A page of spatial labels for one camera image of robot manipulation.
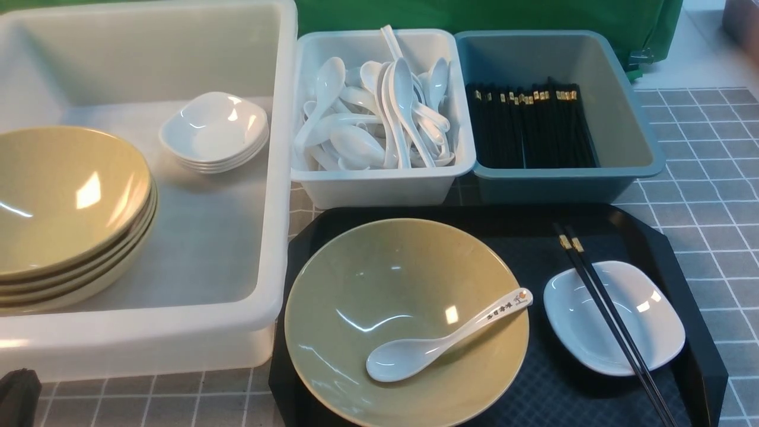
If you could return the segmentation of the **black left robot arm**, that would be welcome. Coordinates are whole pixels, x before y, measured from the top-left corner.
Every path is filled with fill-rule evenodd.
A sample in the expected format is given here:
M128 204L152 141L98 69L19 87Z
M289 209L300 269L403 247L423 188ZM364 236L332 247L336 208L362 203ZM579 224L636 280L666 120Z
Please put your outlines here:
M9 371L1 379L1 425L33 426L42 384L35 370Z

